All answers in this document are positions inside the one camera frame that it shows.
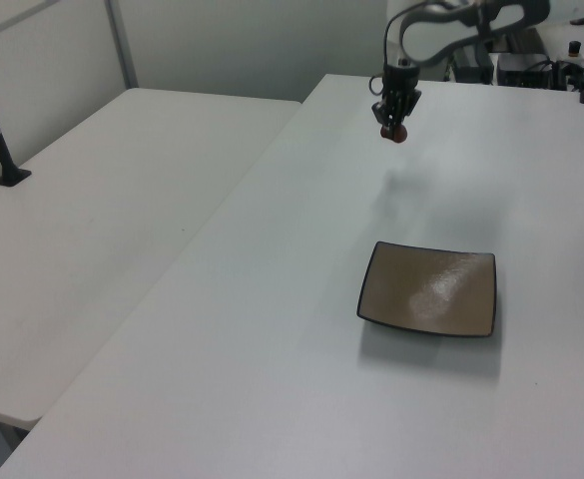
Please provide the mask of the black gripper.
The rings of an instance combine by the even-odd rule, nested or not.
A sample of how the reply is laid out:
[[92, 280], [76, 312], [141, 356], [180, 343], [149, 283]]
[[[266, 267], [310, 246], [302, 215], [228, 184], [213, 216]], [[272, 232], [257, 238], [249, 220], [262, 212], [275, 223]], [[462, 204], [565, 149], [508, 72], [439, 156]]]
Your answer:
[[[418, 103], [421, 92], [417, 89], [420, 67], [412, 63], [385, 65], [382, 76], [382, 98], [386, 103], [397, 103], [394, 120], [397, 129], [403, 126], [405, 119], [412, 113]], [[379, 101], [371, 106], [377, 122], [384, 129], [393, 129], [392, 110]]]

